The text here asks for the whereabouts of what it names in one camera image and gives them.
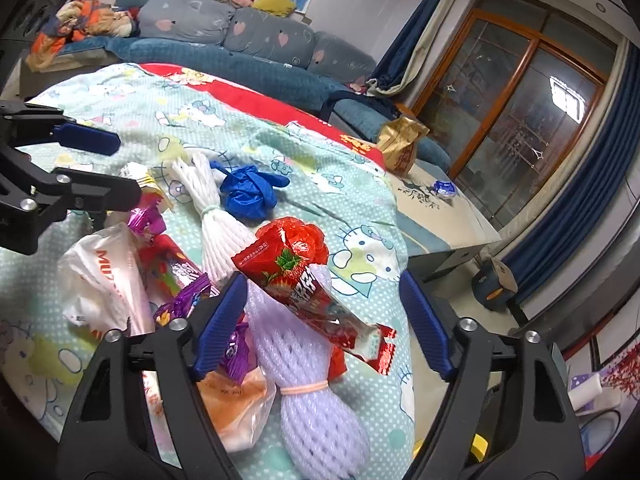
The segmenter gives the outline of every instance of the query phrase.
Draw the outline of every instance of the purple candy wrapper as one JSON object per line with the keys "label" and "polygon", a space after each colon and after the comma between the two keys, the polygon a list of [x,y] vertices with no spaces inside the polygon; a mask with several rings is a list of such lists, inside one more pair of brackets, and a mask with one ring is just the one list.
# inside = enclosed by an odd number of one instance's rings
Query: purple candy wrapper
{"label": "purple candy wrapper", "polygon": [[211,282],[206,274],[185,286],[178,292],[173,301],[165,303],[154,314],[158,326],[164,326],[177,317],[187,318],[200,300],[211,294]]}
{"label": "purple candy wrapper", "polygon": [[127,226],[137,235],[150,238],[162,234],[166,225],[158,210],[162,197],[155,193],[144,194],[140,204],[131,210]]}
{"label": "purple candy wrapper", "polygon": [[249,372],[249,345],[245,339],[248,328],[248,323],[236,325],[220,363],[229,378],[238,384],[242,384],[244,376]]}

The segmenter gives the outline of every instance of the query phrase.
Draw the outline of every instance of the sofa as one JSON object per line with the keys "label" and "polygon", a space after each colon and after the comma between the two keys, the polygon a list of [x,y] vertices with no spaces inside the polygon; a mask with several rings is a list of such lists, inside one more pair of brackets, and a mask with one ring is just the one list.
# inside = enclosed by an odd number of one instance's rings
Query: sofa
{"label": "sofa", "polygon": [[[20,95],[36,95],[114,62],[165,62],[242,84],[317,116],[332,93],[364,84],[376,65],[371,56],[333,34],[214,0],[149,0],[138,21],[136,38],[97,36],[68,43],[43,72],[32,73],[23,64]],[[388,120],[362,102],[343,99],[329,122],[376,142]],[[449,169],[449,155],[429,137],[418,142],[417,156]]]}

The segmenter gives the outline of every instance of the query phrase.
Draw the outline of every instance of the glass pane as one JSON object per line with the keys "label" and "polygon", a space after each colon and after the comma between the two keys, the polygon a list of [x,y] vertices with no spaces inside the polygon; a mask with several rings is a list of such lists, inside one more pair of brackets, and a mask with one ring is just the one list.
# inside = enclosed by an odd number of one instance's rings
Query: glass pane
{"label": "glass pane", "polygon": [[588,61],[602,73],[608,75],[611,72],[616,49],[593,32],[569,22],[558,14],[552,14],[549,16],[542,33],[564,45],[576,56]]}
{"label": "glass pane", "polygon": [[546,9],[524,0],[480,0],[477,7],[534,30],[540,30],[547,12]]}
{"label": "glass pane", "polygon": [[538,50],[516,91],[456,183],[500,229],[561,161],[593,104],[597,86]]}
{"label": "glass pane", "polygon": [[456,160],[516,70],[529,40],[477,20],[418,114]]}

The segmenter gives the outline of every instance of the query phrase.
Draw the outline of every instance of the colorful blanket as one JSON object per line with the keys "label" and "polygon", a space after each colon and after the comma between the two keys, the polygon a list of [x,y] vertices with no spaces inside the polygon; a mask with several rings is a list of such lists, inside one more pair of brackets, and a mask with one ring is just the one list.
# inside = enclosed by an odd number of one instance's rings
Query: colorful blanket
{"label": "colorful blanket", "polygon": [[[189,152],[199,150],[229,170],[255,164],[290,178],[274,216],[317,224],[331,253],[334,292],[361,319],[398,330],[388,376],[347,356],[349,370],[331,388],[369,433],[371,460],[357,480],[402,478],[414,445],[408,323],[398,297],[407,256],[396,201],[380,167],[311,130],[258,120],[133,64],[77,76],[34,101],[118,132],[122,148],[108,157],[34,146],[28,149],[33,161],[46,170],[69,166],[109,174],[132,160],[152,167],[176,203],[175,212],[164,215],[168,234],[196,263],[202,254],[200,219],[181,184],[168,176],[168,160],[188,160]],[[41,236],[37,254],[0,251],[0,371],[55,438],[95,349],[91,336],[62,316],[56,263],[87,232],[86,215],[70,212]],[[161,452],[175,463],[170,449]],[[301,480],[282,445],[279,399],[257,445],[231,458],[247,480]]]}
{"label": "colorful blanket", "polygon": [[89,36],[128,38],[135,27],[127,11],[112,10],[98,0],[72,0],[42,25],[25,62],[33,72],[38,72],[49,66],[71,41],[82,41]]}

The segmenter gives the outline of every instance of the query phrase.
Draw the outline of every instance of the blue gripper pad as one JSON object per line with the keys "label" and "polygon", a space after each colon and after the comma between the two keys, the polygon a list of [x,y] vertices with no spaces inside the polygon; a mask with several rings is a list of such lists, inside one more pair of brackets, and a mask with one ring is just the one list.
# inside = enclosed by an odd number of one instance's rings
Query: blue gripper pad
{"label": "blue gripper pad", "polygon": [[53,128],[53,138],[64,148],[75,148],[101,155],[113,155],[120,149],[118,134],[77,123],[56,126]]}
{"label": "blue gripper pad", "polygon": [[449,380],[455,371],[449,359],[449,338],[427,298],[407,270],[400,275],[399,291],[400,301],[429,367],[439,373],[443,380]]}
{"label": "blue gripper pad", "polygon": [[229,337],[244,309],[246,290],[246,278],[237,274],[202,331],[198,340],[196,362],[192,368],[198,380],[202,380],[207,373],[218,368]]}

